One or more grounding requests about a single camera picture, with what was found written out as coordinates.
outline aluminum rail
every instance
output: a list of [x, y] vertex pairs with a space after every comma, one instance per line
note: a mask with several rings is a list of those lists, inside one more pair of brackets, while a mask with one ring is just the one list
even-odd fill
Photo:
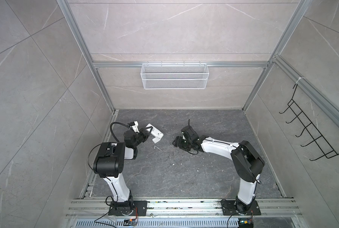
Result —
[[82, 52], [83, 57], [85, 58], [87, 65], [90, 68], [91, 73], [94, 75], [94, 78], [96, 80], [97, 85], [99, 86], [99, 89], [106, 101], [106, 104], [108, 105], [110, 111], [112, 113], [114, 113], [115, 108], [114, 105], [110, 99], [110, 96], [108, 94], [108, 91], [105, 88], [105, 85], [99, 75], [99, 73], [97, 72], [97, 70], [95, 69], [94, 65], [93, 65], [93, 60], [92, 57], [90, 55], [89, 49], [87, 48], [87, 45], [84, 41], [84, 38], [82, 37], [82, 34], [80, 32], [80, 29], [78, 28], [78, 25], [75, 21], [75, 18], [72, 14], [72, 11], [69, 7], [69, 4], [67, 2], [67, 0], [57, 0], [59, 7], [62, 10], [63, 15], [66, 18], [66, 21], [68, 23], [68, 26], [70, 27], [73, 36], [76, 39], [76, 42]]
[[301, 21], [302, 17], [304, 16], [307, 8], [310, 6], [312, 0], [301, 0], [295, 10], [295, 12], [293, 13], [290, 22], [288, 23], [284, 33], [281, 36], [280, 41], [277, 43], [276, 48], [273, 50], [272, 55], [269, 59], [269, 64], [268, 67], [266, 69], [264, 69], [261, 73], [261, 75], [259, 76], [257, 82], [255, 83], [252, 91], [249, 94], [249, 97], [247, 98], [247, 100], [245, 101], [242, 110], [244, 112], [247, 111], [247, 109], [250, 106], [250, 103], [252, 103], [254, 97], [256, 96], [256, 94], [258, 93], [259, 89], [261, 88], [264, 80], [266, 79], [269, 71], [272, 69], [272, 66], [274, 65], [274, 61], [273, 58], [276, 55], [279, 55], [282, 50], [284, 49], [284, 47], [286, 46], [287, 41], [290, 39], [293, 31], [296, 29], [297, 25], [299, 24], [299, 22]]
[[[147, 200], [147, 214], [143, 217], [229, 217], [224, 216], [221, 199], [144, 199]], [[259, 209], [262, 215], [258, 217], [302, 217], [294, 199], [290, 198], [258, 198]], [[74, 199], [65, 211], [66, 218], [97, 218], [108, 212], [109, 206], [105, 198]]]
[[[288, 75], [294, 82], [298, 81], [300, 75], [288, 62], [281, 56], [275, 57], [275, 63]], [[339, 109], [322, 92], [316, 89], [307, 78], [303, 78], [297, 82], [297, 85], [304, 91], [306, 95], [315, 102], [318, 107], [339, 127]]]
[[143, 64], [190, 64], [206, 63], [208, 67], [267, 67], [265, 61], [106, 61], [93, 62], [93, 66], [100, 67], [142, 67]]

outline dark gray marble floor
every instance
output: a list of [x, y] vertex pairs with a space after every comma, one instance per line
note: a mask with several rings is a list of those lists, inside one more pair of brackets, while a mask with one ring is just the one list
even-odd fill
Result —
[[[233, 163], [211, 153], [191, 155], [172, 145], [181, 129], [190, 125], [198, 135], [208, 135], [227, 142], [249, 141], [262, 155], [250, 125], [242, 110], [120, 110], [117, 120], [127, 124], [138, 121], [139, 128], [151, 123], [163, 132], [156, 144], [153, 136], [138, 146], [136, 160], [126, 160], [123, 176], [135, 197], [235, 197], [240, 177]], [[125, 127], [116, 125], [114, 134], [122, 141]], [[257, 185], [258, 198], [280, 198], [269, 166], [266, 164]], [[92, 196], [104, 197], [111, 191], [104, 180], [97, 177]]]

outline white wire basket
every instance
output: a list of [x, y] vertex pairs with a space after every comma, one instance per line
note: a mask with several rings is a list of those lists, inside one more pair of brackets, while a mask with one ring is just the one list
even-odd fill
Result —
[[140, 71], [145, 89], [205, 89], [205, 63], [145, 63]]

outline white robotic arm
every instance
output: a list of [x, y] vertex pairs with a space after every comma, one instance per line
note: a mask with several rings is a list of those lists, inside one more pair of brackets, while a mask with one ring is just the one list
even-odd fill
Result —
[[[150, 131], [145, 134], [144, 130], [126, 131], [125, 142], [122, 143], [102, 143], [93, 165], [94, 172], [108, 183], [113, 193], [114, 207], [124, 215], [129, 215], [133, 211], [133, 197], [122, 176], [124, 160], [135, 159], [136, 146], [144, 142], [151, 133]], [[240, 176], [236, 208], [242, 214], [249, 212], [254, 203], [255, 188], [257, 183], [260, 183], [258, 179], [265, 164], [253, 146], [247, 141], [231, 143], [205, 135], [199, 137], [190, 125], [181, 131], [183, 136], [177, 136], [172, 142], [175, 147], [187, 152], [193, 149], [198, 152], [214, 153], [233, 161]]]
[[[201, 147], [204, 152], [206, 153], [213, 153], [217, 154], [226, 158], [229, 158], [230, 160], [233, 160], [231, 157], [232, 150], [239, 147], [238, 143], [230, 143], [225, 141], [220, 141], [213, 139], [211, 137], [208, 137], [203, 140], [201, 143]], [[240, 179], [240, 186], [238, 191], [238, 199], [245, 203], [246, 205], [249, 205], [252, 203], [254, 197], [255, 197], [255, 187], [257, 185], [257, 180], [259, 178], [259, 174], [256, 176], [254, 182], [248, 182], [243, 179]]]
[[230, 143], [206, 135], [198, 136], [190, 126], [190, 121], [188, 126], [181, 129], [181, 132], [183, 136], [177, 136], [172, 142], [175, 147], [187, 152], [193, 149], [198, 152], [214, 153], [233, 161], [240, 176], [236, 207], [240, 213], [249, 212], [255, 198], [255, 187], [257, 183], [260, 183], [259, 176], [265, 164], [253, 146], [247, 141]]

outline black wire rack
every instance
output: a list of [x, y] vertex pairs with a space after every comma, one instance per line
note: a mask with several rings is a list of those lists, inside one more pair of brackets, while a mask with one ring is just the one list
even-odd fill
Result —
[[[296, 89], [297, 89], [297, 84], [295, 84], [295, 85], [293, 86], [293, 88], [295, 88], [295, 90], [293, 91], [291, 100], [287, 103], [287, 106], [288, 106], [288, 107], [286, 108], [286, 110], [285, 110], [284, 112], [280, 112], [280, 114], [283, 114], [283, 113], [285, 113], [288, 109], [290, 109], [290, 110], [295, 114], [296, 117], [295, 117], [293, 120], [291, 120], [290, 122], [287, 122], [287, 121], [286, 121], [286, 123], [289, 124], [289, 123], [292, 123], [292, 121], [294, 121], [295, 119], [298, 119], [298, 120], [300, 121], [300, 123], [304, 126], [304, 129], [301, 131], [301, 134], [300, 134], [300, 135], [295, 135], [295, 136], [296, 136], [296, 137], [300, 137], [300, 136], [304, 133], [304, 131], [306, 130], [306, 131], [309, 133], [309, 135], [311, 136], [311, 138], [313, 139], [311, 142], [309, 142], [309, 143], [306, 144], [306, 145], [300, 145], [301, 147], [308, 146], [308, 145], [310, 145], [311, 143], [315, 142], [315, 143], [317, 144], [317, 146], [319, 147], [319, 149], [322, 151], [322, 153], [323, 153], [322, 156], [320, 156], [320, 157], [318, 157], [318, 158], [316, 158], [316, 159], [309, 159], [309, 160], [310, 160], [310, 161], [316, 161], [316, 160], [318, 160], [319, 158], [322, 158], [322, 157], [332, 158], [332, 157], [335, 157], [335, 156], [339, 155], [339, 153], [337, 153], [337, 152], [334, 150], [334, 148], [330, 145], [330, 143], [327, 141], [327, 139], [321, 134], [321, 132], [319, 131], [319, 129], [314, 125], [314, 123], [309, 119], [309, 117], [304, 113], [304, 111], [302, 111], [302, 109], [299, 107], [299, 105], [295, 102], [295, 100], [293, 99], [293, 97], [294, 97], [295, 92], [296, 92]], [[295, 104], [295, 105], [300, 109], [300, 113], [299, 113], [299, 114], [296, 114], [295, 110], [292, 109], [291, 105], [293, 105], [293, 104]], [[308, 120], [309, 124], [305, 125], [305, 124], [301, 121], [301, 119], [300, 119], [300, 115], [301, 115], [301, 114], [304, 114], [304, 116], [305, 116], [306, 119]], [[318, 133], [320, 134], [320, 136], [314, 137], [314, 136], [310, 133], [310, 131], [307, 129], [309, 126], [313, 126], [313, 127], [318, 131]], [[325, 142], [330, 146], [331, 151], [325, 153], [324, 150], [320, 147], [319, 143], [317, 142], [318, 139], [324, 139]]]

